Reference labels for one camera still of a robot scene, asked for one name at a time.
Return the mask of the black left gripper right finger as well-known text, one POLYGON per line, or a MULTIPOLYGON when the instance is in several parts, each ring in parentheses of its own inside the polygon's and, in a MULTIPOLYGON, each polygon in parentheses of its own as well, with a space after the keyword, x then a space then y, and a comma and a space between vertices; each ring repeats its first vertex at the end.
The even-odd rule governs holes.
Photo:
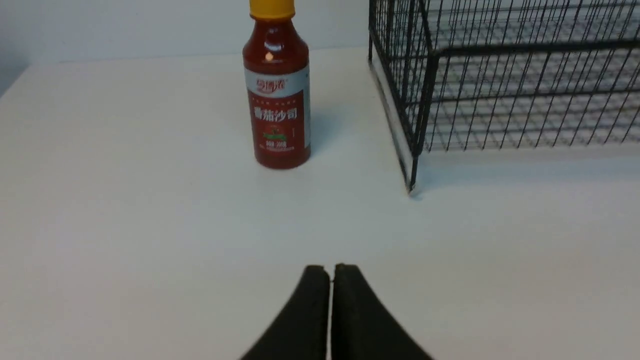
POLYGON ((430 360, 377 297, 354 264, 334 267, 333 360, 430 360))

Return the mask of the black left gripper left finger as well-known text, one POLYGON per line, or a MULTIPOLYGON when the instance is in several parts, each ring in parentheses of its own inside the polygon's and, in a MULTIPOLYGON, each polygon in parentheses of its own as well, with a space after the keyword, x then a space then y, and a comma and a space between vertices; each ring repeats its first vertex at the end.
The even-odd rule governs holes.
POLYGON ((306 266, 286 304, 242 359, 326 359, 329 309, 329 274, 321 265, 306 266))

